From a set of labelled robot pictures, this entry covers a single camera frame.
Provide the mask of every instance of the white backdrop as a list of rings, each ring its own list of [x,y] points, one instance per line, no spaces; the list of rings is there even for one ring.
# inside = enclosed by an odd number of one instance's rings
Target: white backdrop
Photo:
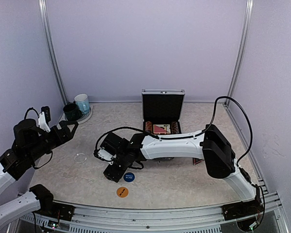
[[[246,0],[49,0],[69,100],[139,101],[143,88],[226,95]]]

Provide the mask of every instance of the blue sticker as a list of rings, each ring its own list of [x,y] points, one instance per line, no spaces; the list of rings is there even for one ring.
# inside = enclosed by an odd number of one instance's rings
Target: blue sticker
[[[132,181],[134,181],[134,179],[135,179],[135,175],[134,175],[134,173],[132,173],[132,172],[127,172],[127,173],[124,175],[124,180],[125,180],[126,182],[132,182]]]

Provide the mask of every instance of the round label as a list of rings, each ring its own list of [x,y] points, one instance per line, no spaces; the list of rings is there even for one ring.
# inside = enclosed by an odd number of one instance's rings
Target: round label
[[[124,175],[124,180],[125,180],[126,182],[132,182],[132,181],[134,181],[134,179],[135,179],[135,175],[134,175],[134,173],[132,173],[132,172],[127,172],[127,173]]]
[[[120,187],[117,190],[117,196],[119,196],[120,198],[125,198],[126,196],[128,196],[128,189],[125,187]]]

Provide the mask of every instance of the white wall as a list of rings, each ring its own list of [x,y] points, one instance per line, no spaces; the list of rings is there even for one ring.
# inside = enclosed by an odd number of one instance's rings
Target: white wall
[[[246,0],[50,0],[55,52],[69,100],[141,101],[143,88],[226,95]]]
[[[256,0],[234,98],[254,131],[253,152],[291,225],[291,0]],[[241,113],[232,106],[249,138]]]
[[[0,0],[0,156],[14,140],[13,127],[29,107],[51,108],[52,124],[62,113],[36,0]],[[0,197],[0,204],[25,192],[28,171]]]

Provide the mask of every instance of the black cable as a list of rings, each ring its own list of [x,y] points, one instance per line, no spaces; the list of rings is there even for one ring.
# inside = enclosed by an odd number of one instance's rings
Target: black cable
[[[43,166],[45,166],[47,163],[49,163],[49,162],[52,160],[52,156],[53,156],[53,152],[51,151],[51,156],[50,156],[50,159],[48,160],[48,162],[46,162],[45,164],[43,164],[43,165],[40,166],[40,167],[35,167],[35,166],[33,166],[33,168],[34,168],[35,170],[38,170],[38,169],[42,168]]]
[[[258,224],[258,225],[261,225],[261,223],[262,223],[262,221],[263,221],[264,214],[265,214],[265,206],[266,206],[266,203],[265,203],[265,197],[264,197],[264,192],[263,192],[262,186],[260,186],[260,189],[261,189],[262,197],[263,197],[263,215],[262,215],[262,218],[261,218],[261,220],[259,221],[259,224]]]
[[[29,111],[31,111],[31,110],[33,110],[34,112],[36,112],[36,114],[37,114],[37,117],[39,116],[39,114],[38,114],[38,112],[37,112],[37,110],[36,110],[35,108],[29,108],[29,109],[26,111],[25,115],[24,115],[24,119],[26,119],[26,118],[27,118],[27,116],[28,116],[28,113],[29,113]]]
[[[34,230],[35,230],[35,233],[37,233],[37,229],[36,229],[36,216],[35,216],[35,213],[32,212],[33,216],[34,216]]]
[[[108,132],[102,134],[102,135],[99,137],[99,139],[98,139],[97,142],[96,142],[96,147],[95,147],[95,151],[94,151],[94,154],[95,154],[95,155],[98,153],[98,143],[100,142],[100,140],[101,140],[104,136],[108,135],[109,133],[112,133],[112,132],[117,131],[117,130],[134,130],[134,131],[138,131],[138,132],[144,133],[144,134],[146,134],[146,135],[149,135],[149,136],[151,136],[151,137],[153,137],[153,138],[159,139],[159,137],[158,137],[157,135],[151,134],[151,133],[149,133],[149,132],[146,132],[146,131],[144,131],[144,130],[140,130],[140,129],[137,129],[137,128],[134,128],[134,127],[128,127],[128,126],[118,127],[118,128],[116,128],[116,129],[110,130],[110,131],[108,131]],[[103,161],[106,161],[106,162],[112,162],[112,160],[106,160],[106,159],[103,159]]]
[[[250,143],[249,143],[249,146],[248,146],[248,149],[247,151],[237,160],[236,162],[236,165],[238,166],[238,163],[239,161],[246,155],[249,153],[251,147],[252,147],[252,141],[253,141],[253,131],[252,131],[252,127],[251,127],[251,123],[250,123],[250,120],[249,120],[249,117],[247,116],[245,110],[243,109],[243,107],[236,101],[234,100],[232,97],[229,97],[229,96],[220,96],[220,97],[217,97],[216,100],[214,101],[214,107],[213,107],[213,113],[212,113],[212,119],[208,125],[208,127],[204,130],[202,130],[200,133],[196,134],[196,135],[191,135],[191,136],[185,136],[185,137],[159,137],[157,135],[154,135],[154,134],[151,134],[151,133],[148,133],[144,130],[140,130],[140,129],[137,129],[137,128],[133,128],[133,127],[119,127],[119,128],[116,128],[116,129],[113,129],[113,130],[110,130],[106,133],[104,133],[98,140],[97,140],[97,143],[96,143],[96,147],[95,147],[95,151],[94,151],[94,154],[97,154],[98,153],[98,143],[99,141],[107,134],[111,133],[111,132],[114,132],[114,131],[117,131],[117,130],[122,130],[122,129],[129,129],[129,130],[135,130],[135,131],[138,131],[138,132],[141,132],[141,133],[144,133],[146,135],[149,135],[153,138],[156,138],[156,139],[160,139],[160,140],[176,140],[176,139],[187,139],[187,138],[193,138],[193,137],[198,137],[202,134],[204,134],[206,131],[208,131],[214,121],[214,117],[215,117],[215,113],[216,113],[216,110],[217,110],[217,103],[218,103],[218,100],[220,99],[228,99],[230,101],[232,101],[234,104],[236,104],[239,109],[242,111],[244,117],[246,118],[246,121],[247,121],[247,124],[248,124],[248,127],[249,127],[249,131],[250,131]]]
[[[58,211],[58,227],[59,228],[59,224],[60,224],[60,210]]]

